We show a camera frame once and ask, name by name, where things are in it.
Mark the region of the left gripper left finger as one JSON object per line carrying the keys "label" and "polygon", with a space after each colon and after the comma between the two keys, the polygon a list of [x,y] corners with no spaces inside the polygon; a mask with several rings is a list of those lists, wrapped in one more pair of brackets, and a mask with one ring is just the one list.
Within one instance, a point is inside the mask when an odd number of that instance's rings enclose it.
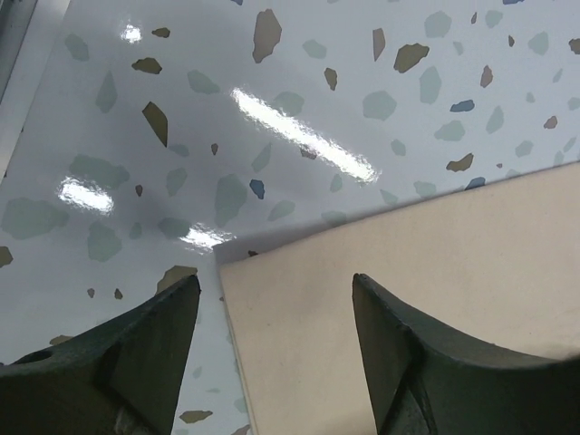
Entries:
{"label": "left gripper left finger", "polygon": [[4,434],[169,434],[198,315],[185,276],[147,302],[1,368]]}

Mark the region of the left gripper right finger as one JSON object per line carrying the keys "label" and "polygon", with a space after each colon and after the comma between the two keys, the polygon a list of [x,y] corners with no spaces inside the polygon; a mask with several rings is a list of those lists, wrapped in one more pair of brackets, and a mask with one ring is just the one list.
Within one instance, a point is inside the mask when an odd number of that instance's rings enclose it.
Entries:
{"label": "left gripper right finger", "polygon": [[578,357],[484,342],[363,274],[353,277],[353,311],[378,433],[578,433]]}

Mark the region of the beige cloth drape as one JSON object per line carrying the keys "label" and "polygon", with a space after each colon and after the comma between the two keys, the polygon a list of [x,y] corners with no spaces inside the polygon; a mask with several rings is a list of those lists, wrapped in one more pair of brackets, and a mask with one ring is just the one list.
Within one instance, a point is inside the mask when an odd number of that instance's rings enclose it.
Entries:
{"label": "beige cloth drape", "polygon": [[579,167],[567,164],[399,208],[236,263],[220,277],[256,434],[373,434],[353,308],[366,275],[461,332],[536,359],[579,353]]}

